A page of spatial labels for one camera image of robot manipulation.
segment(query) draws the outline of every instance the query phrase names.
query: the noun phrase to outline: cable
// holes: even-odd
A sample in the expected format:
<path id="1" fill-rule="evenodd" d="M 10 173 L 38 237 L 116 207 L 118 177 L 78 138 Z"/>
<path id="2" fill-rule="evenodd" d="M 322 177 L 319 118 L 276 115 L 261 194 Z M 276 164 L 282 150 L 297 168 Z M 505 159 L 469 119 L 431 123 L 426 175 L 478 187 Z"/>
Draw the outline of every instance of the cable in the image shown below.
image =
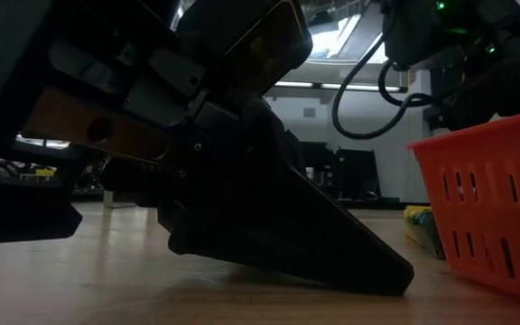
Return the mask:
<path id="1" fill-rule="evenodd" d="M 392 66 L 392 62 L 387 62 L 386 65 L 383 67 L 380 73 L 380 77 L 382 77 L 382 84 L 380 83 L 379 79 L 379 85 L 378 87 L 381 89 L 381 95 L 383 95 L 383 91 L 388 95 L 388 97 L 385 97 L 383 95 L 383 98 L 387 100 L 389 103 L 398 105 L 400 108 L 398 109 L 398 112 L 396 113 L 396 116 L 388 122 L 387 125 L 381 127 L 380 129 L 365 133 L 365 134 L 355 134 L 352 132 L 349 132 L 345 128 L 342 127 L 339 121 L 339 107 L 340 107 L 340 101 L 342 100 L 342 95 L 344 94 L 345 90 L 347 89 L 347 86 L 352 82 L 352 79 L 355 78 L 355 76 L 364 68 L 364 66 L 367 64 L 367 62 L 372 58 L 372 56 L 375 54 L 375 52 L 380 48 L 380 46 L 385 41 L 385 37 L 393 30 L 395 27 L 395 9 L 393 8 L 391 18 L 388 22 L 387 28 L 383 35 L 376 41 L 376 43 L 373 45 L 373 47 L 362 57 L 362 59 L 357 63 L 357 65 L 350 71 L 350 73 L 347 75 L 347 77 L 342 81 L 342 84 L 340 85 L 339 91 L 337 92 L 336 96 L 334 97 L 334 101 L 332 102 L 332 124 L 334 125 L 334 128 L 339 131 L 340 134 L 346 136 L 349 139 L 352 140 L 369 140 L 374 139 L 380 135 L 385 134 L 386 132 L 390 131 L 393 127 L 395 127 L 398 122 L 403 118 L 404 113 L 406 112 L 406 109 L 408 107 L 421 107 L 426 105 L 436 105 L 440 106 L 441 101 L 436 98 L 432 97 L 430 95 L 421 94 L 421 93 L 415 93 L 409 95 L 404 101 L 397 100 L 396 98 L 393 98 L 388 94 L 386 91 L 386 84 L 385 84 L 385 76 L 388 72 L 388 69 Z"/>

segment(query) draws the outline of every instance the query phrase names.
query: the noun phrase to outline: desk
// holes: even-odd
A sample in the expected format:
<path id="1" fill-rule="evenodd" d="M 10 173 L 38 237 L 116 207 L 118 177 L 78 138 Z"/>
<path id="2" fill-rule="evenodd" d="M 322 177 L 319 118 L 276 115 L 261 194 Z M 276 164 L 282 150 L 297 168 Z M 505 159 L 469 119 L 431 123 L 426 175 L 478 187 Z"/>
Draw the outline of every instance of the desk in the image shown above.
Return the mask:
<path id="1" fill-rule="evenodd" d="M 356 212 L 416 269 L 387 298 L 178 256 L 153 210 L 77 207 L 72 238 L 0 245 L 0 324 L 520 324 L 519 300 L 451 274 L 405 239 L 400 212 Z"/>

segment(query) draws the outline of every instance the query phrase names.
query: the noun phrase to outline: orange basket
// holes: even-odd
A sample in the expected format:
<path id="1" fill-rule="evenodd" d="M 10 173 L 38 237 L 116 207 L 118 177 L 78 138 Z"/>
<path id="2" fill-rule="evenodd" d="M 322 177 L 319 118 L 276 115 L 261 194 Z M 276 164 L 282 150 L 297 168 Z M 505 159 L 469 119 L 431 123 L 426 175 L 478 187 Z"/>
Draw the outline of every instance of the orange basket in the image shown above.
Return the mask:
<path id="1" fill-rule="evenodd" d="M 450 267 L 520 295 L 520 115 L 410 148 Z"/>

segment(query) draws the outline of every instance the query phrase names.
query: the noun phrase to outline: wooden floor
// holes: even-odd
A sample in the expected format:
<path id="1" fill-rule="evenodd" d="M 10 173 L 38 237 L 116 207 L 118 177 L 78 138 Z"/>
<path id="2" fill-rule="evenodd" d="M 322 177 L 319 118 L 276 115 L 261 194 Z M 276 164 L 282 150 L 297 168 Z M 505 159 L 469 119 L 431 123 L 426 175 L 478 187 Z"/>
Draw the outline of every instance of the wooden floor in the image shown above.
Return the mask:
<path id="1" fill-rule="evenodd" d="M 400 214 L 357 214 L 415 267 L 405 297 L 333 292 L 176 256 L 154 211 L 80 204 L 73 238 L 0 245 L 0 324 L 520 324 L 520 301 L 451 274 Z"/>

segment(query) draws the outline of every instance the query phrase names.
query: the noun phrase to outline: orange plastic basket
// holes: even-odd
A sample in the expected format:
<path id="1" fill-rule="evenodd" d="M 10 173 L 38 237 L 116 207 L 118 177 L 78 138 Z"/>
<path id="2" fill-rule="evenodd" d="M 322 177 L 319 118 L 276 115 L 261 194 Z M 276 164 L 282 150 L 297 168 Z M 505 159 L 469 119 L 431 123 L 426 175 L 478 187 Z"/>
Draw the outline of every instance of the orange plastic basket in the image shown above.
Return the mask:
<path id="1" fill-rule="evenodd" d="M 410 147 L 450 267 L 520 295 L 520 115 Z"/>

